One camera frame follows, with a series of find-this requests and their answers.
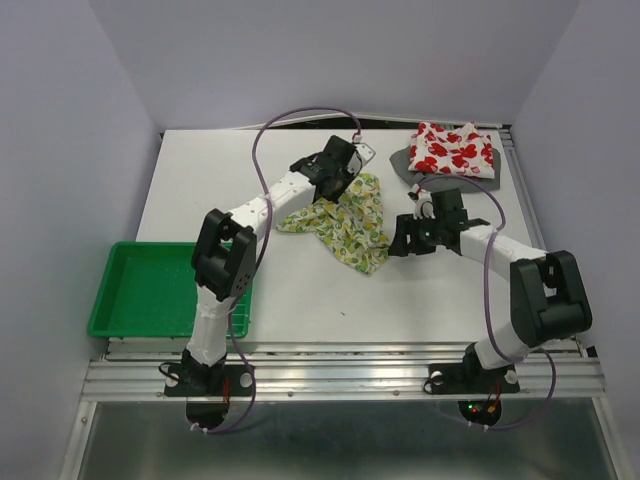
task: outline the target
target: table surface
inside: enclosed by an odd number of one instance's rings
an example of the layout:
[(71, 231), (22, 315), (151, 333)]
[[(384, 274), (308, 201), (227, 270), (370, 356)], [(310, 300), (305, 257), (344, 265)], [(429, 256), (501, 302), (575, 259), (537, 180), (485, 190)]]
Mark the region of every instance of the table surface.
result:
[[(504, 148), (501, 189), (504, 233), (531, 244)], [(330, 135), (346, 130), (273, 130), (261, 140), (258, 159), (269, 184), (290, 164), (322, 150)], [(408, 186), (394, 173), (390, 155), (413, 131), (366, 130), (363, 141), (376, 152), (366, 171), (381, 183), (384, 231), (393, 238), (395, 217), (410, 213)], [(165, 134), (138, 241), (195, 241), (205, 214), (241, 205), (261, 193), (253, 164), (251, 130), (181, 130)], [(499, 222), (483, 194), (465, 194), (471, 218)], [(492, 275), (494, 326), (509, 320), (508, 284)], [(312, 234), (271, 236), (253, 290), (247, 340), (259, 342), (472, 342), (486, 335), (482, 267), (439, 249), (431, 255), (391, 258), (369, 277), (343, 265)]]

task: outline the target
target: green plastic bin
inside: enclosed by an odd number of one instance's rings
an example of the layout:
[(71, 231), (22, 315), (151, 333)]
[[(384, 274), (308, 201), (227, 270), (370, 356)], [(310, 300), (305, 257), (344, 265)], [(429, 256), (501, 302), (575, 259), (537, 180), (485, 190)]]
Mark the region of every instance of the green plastic bin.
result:
[[(94, 337), (190, 337), (197, 294), (194, 243), (120, 242), (111, 249), (89, 321)], [(233, 332), (249, 330), (251, 287), (233, 312)]]

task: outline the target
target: purple cable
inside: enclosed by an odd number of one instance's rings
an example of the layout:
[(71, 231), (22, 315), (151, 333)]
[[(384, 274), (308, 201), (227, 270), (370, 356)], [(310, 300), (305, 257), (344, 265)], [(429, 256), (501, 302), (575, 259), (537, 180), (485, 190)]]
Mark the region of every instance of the purple cable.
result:
[[(260, 138), (262, 138), (262, 135), (264, 134), (264, 132), (266, 132), (268, 130), (268, 128), (273, 125), (275, 122), (277, 122), (278, 120), (281, 120), (285, 117), (288, 117), (290, 115), (293, 115), (295, 113), (302, 113), (302, 112), (309, 112), (309, 111), (316, 111), (316, 110), (326, 110), (326, 111), (330, 111), (330, 112), (338, 112), (338, 113), (343, 113), (348, 117), (351, 117), (354, 121), (354, 123), (356, 124), (356, 127), (358, 129), (357, 134), (360, 134), (362, 132), (362, 126), (360, 125), (360, 120), (358, 120), (358, 118), (351, 112), (347, 111), (347, 110), (343, 110), (341, 108), (335, 108), (335, 107), (318, 107), (318, 106), (312, 106), (312, 107), (303, 107), (303, 108), (295, 108), (293, 110), (289, 110), (287, 112), (281, 113), (280, 115), (277, 115), (275, 117), (273, 117), (271, 120), (269, 120), (267, 123), (265, 123), (262, 128), (260, 128), (260, 130), (258, 131), (258, 134), (256, 135), (255, 140), (253, 141), (253, 147), (251, 148), (251, 159), (253, 160), (253, 166), (256, 169), (256, 173), (258, 174), (258, 180), (260, 180), (260, 186), (262, 187), (262, 192), (265, 196), (269, 195), (269, 186), (267, 185), (267, 181), (264, 178), (264, 174), (262, 173), (262, 169), (260, 168), (260, 164), (258, 163), (258, 157), (257, 157), (257, 151), (258, 151), (258, 143), (260, 142)], [(267, 250), (267, 244), (269, 243), (269, 236), (271, 235), (271, 227), (272, 227), (272, 223), (273, 223), (273, 205), (271, 204), (271, 200), (269, 198), (266, 199), (267, 202), (267, 227), (266, 230), (264, 232), (264, 241), (262, 242), (262, 248), (260, 249), (260, 254), (258, 255), (258, 260), (256, 261), (256, 272), (258, 271), (258, 269), (260, 268), (260, 265), (262, 264), (262, 259), (264, 258), (264, 253)], [(237, 300), (236, 303), (234, 303), (231, 306), (231, 312), (233, 312), (233, 309), (235, 308), (237, 304)], [(238, 356), (240, 357), (240, 359), (242, 360), (242, 363), (244, 364), (247, 372), (249, 373), (249, 375), (251, 375), (251, 400), (249, 401), (249, 405), (247, 406), (246, 410), (242, 413), (242, 415), (240, 415), (240, 417), (233, 422), (231, 425), (223, 427), (223, 428), (217, 428), (215, 430), (207, 430), (205, 431), (204, 429), (200, 428), (199, 426), (196, 426), (195, 428), (197, 428), (199, 431), (207, 434), (207, 435), (220, 435), (220, 434), (225, 434), (225, 433), (230, 433), (233, 430), (235, 430), (238, 425), (240, 425), (245, 418), (247, 418), (247, 416), (249, 415), (249, 413), (251, 412), (251, 410), (253, 409), (253, 406), (256, 402), (256, 376), (255, 376), (255, 372), (253, 367), (251, 366), (251, 364), (249, 363), (249, 360), (247, 360), (247, 357), (244, 355), (244, 353), (242, 352), (242, 349), (240, 348), (240, 343), (238, 342), (238, 339), (235, 336), (235, 333), (233, 332), (233, 321), (232, 321), (232, 313), (229, 312), (229, 318), (228, 318), (228, 324), (229, 324), (229, 335), (231, 336), (231, 343), (233, 343), (233, 348), (236, 349), (236, 353), (238, 354)]]
[[(496, 341), (495, 334), (493, 333), (493, 325), (491, 323), (491, 306), (490, 306), (490, 296), (489, 296), (489, 266), (491, 265), (491, 252), (493, 251), (493, 244), (495, 243), (496, 237), (498, 236), (500, 231), (507, 224), (507, 217), (504, 214), (504, 209), (502, 208), (502, 205), (500, 205), (500, 202), (495, 197), (495, 195), (491, 193), (489, 190), (487, 190), (483, 185), (480, 185), (478, 182), (475, 182), (470, 178), (463, 177), (460, 175), (445, 174), (445, 175), (432, 176), (432, 177), (428, 177), (421, 180), (420, 182), (418, 182), (418, 185), (420, 187), (423, 187), (427, 183), (432, 182), (439, 178), (455, 178), (457, 180), (462, 180), (471, 185), (474, 185), (476, 188), (484, 192), (491, 199), (493, 204), (498, 209), (498, 212), (500, 213), (500, 225), (496, 227), (495, 231), (489, 237), (489, 241), (487, 242), (487, 249), (484, 253), (484, 265), (483, 265), (484, 319), (487, 327), (487, 335), (489, 336), (489, 342), (491, 343), (491, 346), (493, 347), (495, 352), (503, 360), (509, 363), (516, 363), (513, 360), (511, 360), (507, 355), (505, 355), (502, 352), (502, 350), (500, 350), (500, 347), (498, 347), (498, 342)], [(547, 357), (547, 360), (549, 360), (549, 366), (551, 367), (551, 386), (549, 387), (549, 393), (547, 394), (547, 397), (545, 398), (544, 403), (538, 410), (535, 411), (535, 413), (525, 418), (524, 420), (509, 424), (509, 425), (489, 427), (489, 430), (501, 430), (501, 431), (512, 430), (514, 428), (527, 425), (537, 420), (538, 418), (540, 418), (549, 408), (551, 399), (553, 397), (553, 393), (555, 392), (555, 389), (556, 389), (556, 380), (557, 380), (556, 365), (553, 362), (553, 358), (551, 358), (551, 355), (549, 354), (549, 352), (547, 352), (542, 348), (540, 348), (539, 350)]]

